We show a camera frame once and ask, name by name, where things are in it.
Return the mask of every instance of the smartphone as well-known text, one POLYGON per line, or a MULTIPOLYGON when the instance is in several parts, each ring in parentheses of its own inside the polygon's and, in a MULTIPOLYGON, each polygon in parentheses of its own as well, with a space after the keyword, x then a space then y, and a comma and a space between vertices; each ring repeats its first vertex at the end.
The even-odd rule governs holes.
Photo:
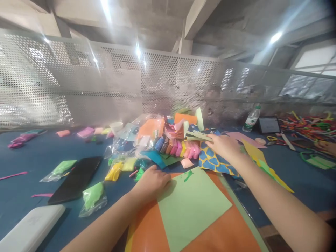
POLYGON ((81 198, 83 191, 91 181, 102 159, 101 156, 87 157, 76 163, 75 168, 49 199, 48 205, 55 205, 81 198))
POLYGON ((313 142, 311 141, 307 141, 307 140, 303 140, 303 139, 300 139, 300 140, 293 140, 291 141, 292 144, 296 145, 296 146, 299 146, 303 149, 311 149, 311 148, 314 148, 315 145, 313 142))

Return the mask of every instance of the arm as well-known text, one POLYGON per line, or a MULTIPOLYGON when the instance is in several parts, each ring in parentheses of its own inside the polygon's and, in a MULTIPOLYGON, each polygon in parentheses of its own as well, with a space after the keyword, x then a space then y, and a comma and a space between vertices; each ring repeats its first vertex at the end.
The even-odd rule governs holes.
POLYGON ((294 252, 329 251, 334 231, 294 195, 271 179, 229 136, 208 135, 217 154, 241 174, 258 203, 294 252))
POLYGON ((148 168, 129 193, 84 229, 62 252, 110 252, 140 208, 156 199, 171 179, 170 174, 157 170, 156 165, 148 168))

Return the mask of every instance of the white container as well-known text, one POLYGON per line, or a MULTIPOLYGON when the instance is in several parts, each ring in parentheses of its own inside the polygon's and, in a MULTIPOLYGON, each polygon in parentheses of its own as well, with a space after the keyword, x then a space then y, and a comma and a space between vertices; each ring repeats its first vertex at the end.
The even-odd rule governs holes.
POLYGON ((110 124, 110 128, 113 132, 114 135, 116 135, 116 133, 121 130, 123 128, 123 123, 122 122, 113 122, 110 124))

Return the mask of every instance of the metal mesh panel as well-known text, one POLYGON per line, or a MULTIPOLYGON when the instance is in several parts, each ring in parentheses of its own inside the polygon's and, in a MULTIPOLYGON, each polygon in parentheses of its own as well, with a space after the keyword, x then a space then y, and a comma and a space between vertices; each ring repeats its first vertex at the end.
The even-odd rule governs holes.
POLYGON ((334 110, 335 78, 0 30, 0 128, 103 125, 202 108, 215 126, 263 114, 334 110))

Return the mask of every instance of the water bottle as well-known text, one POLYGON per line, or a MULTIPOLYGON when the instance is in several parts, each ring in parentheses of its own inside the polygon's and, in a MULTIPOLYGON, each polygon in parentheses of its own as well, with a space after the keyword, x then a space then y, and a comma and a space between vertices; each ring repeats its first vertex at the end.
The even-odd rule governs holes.
POLYGON ((251 132, 253 126, 257 122, 260 115, 260 106, 256 106, 256 108, 248 115, 246 122, 243 126, 243 131, 251 132))

